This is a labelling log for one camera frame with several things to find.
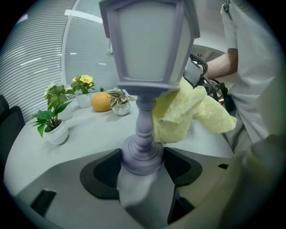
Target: window blinds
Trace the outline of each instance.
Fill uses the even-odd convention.
[[[79,0],[63,41],[64,75],[67,84],[77,75],[93,77],[96,91],[113,89],[118,83],[110,42],[105,37],[99,0]]]
[[[0,94],[19,106],[24,120],[46,109],[44,90],[61,83],[61,49],[66,9],[76,0],[39,0],[18,22],[0,51]]]

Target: yellow cloth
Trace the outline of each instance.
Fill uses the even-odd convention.
[[[180,90],[156,99],[152,113],[154,140],[175,143],[187,134],[192,119],[198,119],[210,132],[224,133],[235,128],[237,119],[207,96],[202,86],[193,87],[182,78]]]

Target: white table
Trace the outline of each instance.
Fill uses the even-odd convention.
[[[135,133],[138,108],[130,102],[130,113],[117,116],[113,111],[95,112],[92,107],[81,109],[74,100],[70,106],[73,117],[66,120],[69,137],[62,145],[52,145],[41,139],[36,127],[26,124],[16,138],[4,171],[4,183],[16,196],[29,183],[59,163],[93,153],[120,148],[122,142]],[[195,153],[231,158],[233,153],[222,135],[208,132],[194,120],[186,138],[168,147]]]

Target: white shirt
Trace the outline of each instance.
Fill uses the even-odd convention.
[[[228,49],[238,50],[239,81],[229,90],[252,143],[269,134],[255,101],[278,72],[282,48],[255,9],[244,1],[231,1],[229,15],[221,14]]]

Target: white pot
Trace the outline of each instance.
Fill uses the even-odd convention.
[[[91,93],[76,96],[77,102],[81,108],[91,106]]]
[[[61,113],[58,114],[58,119],[60,120],[67,120],[72,117],[72,110],[70,105],[68,105]]]
[[[47,132],[50,130],[49,127],[45,128],[45,139],[51,142],[53,145],[59,145],[63,143],[68,136],[68,128],[64,121],[59,120],[60,125],[54,130]]]
[[[116,105],[114,108],[112,108],[115,114],[117,115],[126,115],[128,114],[130,110],[130,103],[124,103],[120,105]]]

